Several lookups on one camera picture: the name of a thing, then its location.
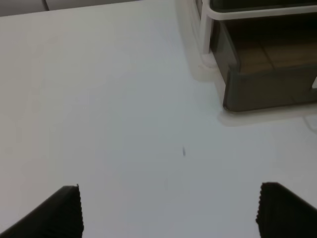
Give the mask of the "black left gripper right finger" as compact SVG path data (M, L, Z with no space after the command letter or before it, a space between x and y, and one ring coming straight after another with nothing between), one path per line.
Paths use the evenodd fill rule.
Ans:
M283 185L265 182L256 223L262 238L315 238L317 209Z

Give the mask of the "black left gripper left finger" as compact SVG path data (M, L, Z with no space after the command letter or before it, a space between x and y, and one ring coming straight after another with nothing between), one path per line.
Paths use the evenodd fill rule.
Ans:
M84 222L79 186L63 186L17 223L2 238L81 238Z

